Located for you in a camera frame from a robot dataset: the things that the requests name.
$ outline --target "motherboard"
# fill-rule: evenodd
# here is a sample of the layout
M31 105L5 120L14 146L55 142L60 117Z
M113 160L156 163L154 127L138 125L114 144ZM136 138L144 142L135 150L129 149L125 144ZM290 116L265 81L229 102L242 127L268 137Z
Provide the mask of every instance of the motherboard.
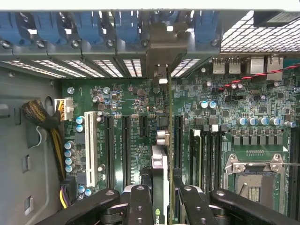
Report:
M232 83L240 74L218 74L207 63L188 78L172 79L174 167L182 181L207 193L229 189L287 213L291 129L296 117L295 72L279 84ZM224 90L219 87L232 83ZM140 184L151 168L151 146L167 145L169 86L149 79L64 80L74 119L65 121L68 175L78 200L106 187L119 192Z

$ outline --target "white pci slot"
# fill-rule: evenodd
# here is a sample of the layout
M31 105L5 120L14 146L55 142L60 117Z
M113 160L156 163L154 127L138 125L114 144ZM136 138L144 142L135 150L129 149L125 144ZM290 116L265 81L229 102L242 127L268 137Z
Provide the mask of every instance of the white pci slot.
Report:
M85 158L86 158L86 185L95 187L98 182L96 112L85 112Z

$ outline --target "green circuit board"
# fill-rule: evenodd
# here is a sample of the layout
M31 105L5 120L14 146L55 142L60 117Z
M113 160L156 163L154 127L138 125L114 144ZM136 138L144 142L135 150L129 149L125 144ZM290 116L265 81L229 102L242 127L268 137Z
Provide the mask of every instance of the green circuit board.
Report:
M219 149L221 150L220 163L216 170L220 174L219 185L227 187L236 193L240 192L241 183L245 183L245 177L249 178L249 185L244 193L245 197L253 201L261 202L275 210L286 213L288 201L288 172L289 168L284 167L282 174L272 171L252 171L246 169L242 173L229 174L228 179L224 179L225 166L229 157L234 154L241 162L269 162L275 154L279 154L284 162L289 162L290 148L290 129L284 126L285 121L295 121L295 107L297 94L293 92L292 86L294 77L292 71L286 71L283 74L284 85L277 88L267 88L266 82L244 82L241 90L227 89L223 92L213 92L215 87L224 86L234 79L240 78L240 75L218 75L212 74L212 65L207 64L203 70L194 72L187 79L172 80L172 107L173 117L182 116L182 180L184 184L193 184L191 176L191 131L193 129L202 129L202 120L204 124L226 125L226 131L222 132L219 139ZM204 84L210 81L211 87ZM76 140L76 121L78 116L83 116L87 111L103 111L106 116L112 116L113 122L113 146L114 146L114 164L113 171L115 177L110 177L105 171L98 173L97 186L93 191L98 191L107 186L107 180L113 179L113 187L118 191L124 188L123 180L123 146L122 139L122 120L123 116L130 117L130 183L140 183L140 170L151 166L151 145L156 144L157 114L166 112L168 90L161 88L160 92L155 94L152 89L152 80L64 80L63 97L72 98L75 106L74 120L66 121L65 141ZM67 93L67 88L73 87L74 94ZM103 88L109 87L110 93L104 94ZM250 90L259 91L259 95L265 95L265 100L255 100L255 94L250 94ZM98 104L92 102L94 96L104 98L101 108ZM244 96L241 100L228 101L226 96ZM201 108L200 101L215 101L216 108ZM147 133L141 136L140 120L141 117L147 117ZM238 118L260 117L271 119L272 117L280 119L278 126L259 125L254 126L237 124ZM174 138L176 136L176 124L174 124ZM265 137L266 144L250 144L252 137ZM98 164L106 165L107 154L105 139L105 124L97 123L97 155ZM209 148L204 147L205 157ZM78 173L85 171L85 151L84 144L77 144L75 149L75 170L71 175L77 176ZM204 178L204 183L208 182L208 177ZM272 185L274 191L269 198L261 198L265 193L266 185Z

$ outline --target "white power connector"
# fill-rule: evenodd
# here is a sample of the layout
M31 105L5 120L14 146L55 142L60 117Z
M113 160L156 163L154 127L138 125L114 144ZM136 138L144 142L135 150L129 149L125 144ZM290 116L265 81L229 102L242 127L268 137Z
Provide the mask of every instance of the white power connector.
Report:
M73 119L73 99L69 98L56 98L54 100L54 107L56 109L57 104L60 103L60 101L64 102L64 120L72 120Z

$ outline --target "metal mesh grille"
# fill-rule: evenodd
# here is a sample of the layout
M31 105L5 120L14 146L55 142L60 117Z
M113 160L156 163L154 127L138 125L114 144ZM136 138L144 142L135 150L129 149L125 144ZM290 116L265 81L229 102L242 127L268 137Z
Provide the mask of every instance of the metal mesh grille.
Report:
M141 60L124 60L124 63L132 77L142 77Z
M255 28L250 11L223 35L221 51L298 52L300 19L279 28Z
M110 62L110 60L93 60L98 66L104 69L112 77L123 77L117 68Z
M171 76L179 77L183 75L188 69L194 66L200 59L186 59L181 61L181 63L173 70Z
M73 70L71 70L69 68L63 67L63 66L61 66L59 64L56 64L56 63L54 63L54 62L52 62L50 60L34 60L33 62L41 64L41 65L43 65L45 67L56 69L56 70L58 70L60 72L63 72L65 74L68 74L68 75L71 75L71 76L74 76L74 77L86 77L86 76L84 76L84 75L82 75L82 74L80 74L80 73L78 73L76 71L73 71Z
M13 65L13 66L16 66L16 67L20 67L20 68L23 68L23 69L28 69L28 70L31 70L31 71L34 71L34 72L37 72L37 73L41 73L41 74L44 74L44 75L52 76L52 77L55 77L55 78L66 78L63 75L59 75L59 74L52 73L52 72L47 71L47 70L43 70L43 69L40 69L40 68L37 68L37 67L33 67L31 65L22 63L18 60L2 61L2 62Z
M79 61L79 60L64 60L64 62L66 62L67 64L93 76L93 77L104 77L102 74L98 73L96 70L88 67L87 65L85 65L83 62Z

